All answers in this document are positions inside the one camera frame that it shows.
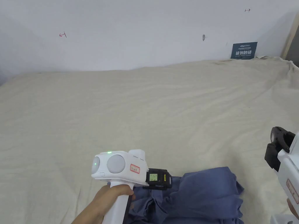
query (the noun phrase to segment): white sticker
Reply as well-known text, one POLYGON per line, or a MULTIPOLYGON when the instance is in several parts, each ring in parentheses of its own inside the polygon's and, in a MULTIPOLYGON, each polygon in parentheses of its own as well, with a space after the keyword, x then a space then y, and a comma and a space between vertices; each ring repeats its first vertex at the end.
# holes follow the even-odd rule
POLYGON ((290 192, 291 192, 291 194, 292 194, 292 196, 293 196, 295 202, 296 202, 297 204, 299 204, 299 195, 297 194, 297 192, 296 192, 294 186, 292 185, 292 183, 291 183, 291 181, 290 181, 289 179, 287 179, 287 181, 286 181, 286 185, 288 186, 288 189, 290 190, 290 192))
POLYGON ((130 171, 139 174, 140 173, 140 167, 131 164, 130 171))

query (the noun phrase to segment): blue sign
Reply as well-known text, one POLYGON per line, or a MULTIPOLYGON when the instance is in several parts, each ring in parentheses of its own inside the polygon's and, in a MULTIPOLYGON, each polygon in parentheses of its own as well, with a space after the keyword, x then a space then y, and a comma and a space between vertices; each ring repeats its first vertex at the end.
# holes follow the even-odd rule
POLYGON ((233 44, 231 59, 253 59, 257 42, 233 44))

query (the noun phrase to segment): blue cloth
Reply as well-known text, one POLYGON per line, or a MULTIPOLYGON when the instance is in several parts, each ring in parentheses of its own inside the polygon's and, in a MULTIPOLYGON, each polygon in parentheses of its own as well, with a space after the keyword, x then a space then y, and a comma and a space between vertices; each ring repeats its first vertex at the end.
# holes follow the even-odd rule
POLYGON ((129 224, 244 224, 239 195, 244 188, 228 167, 173 177, 166 191, 136 187, 129 224))

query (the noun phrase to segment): small lcd screen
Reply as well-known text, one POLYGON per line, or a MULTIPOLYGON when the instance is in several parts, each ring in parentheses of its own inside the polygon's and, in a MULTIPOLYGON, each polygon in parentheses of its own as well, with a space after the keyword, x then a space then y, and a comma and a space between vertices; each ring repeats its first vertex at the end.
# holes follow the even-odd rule
POLYGON ((158 174, 150 174, 150 177, 149 177, 150 181, 157 181, 158 180, 158 174))

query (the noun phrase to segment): handle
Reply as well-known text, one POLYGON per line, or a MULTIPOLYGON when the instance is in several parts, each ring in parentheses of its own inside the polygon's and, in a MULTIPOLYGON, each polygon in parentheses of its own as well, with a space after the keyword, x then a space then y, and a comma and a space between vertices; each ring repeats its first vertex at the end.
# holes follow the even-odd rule
MULTIPOLYGON (((110 187, 127 184, 131 189, 134 187, 134 183, 125 183, 121 181, 112 181, 110 187)), ((128 195, 118 196, 116 202, 111 207, 111 209, 104 216, 102 224, 123 224, 123 219, 126 213, 126 208, 128 204, 128 195)))

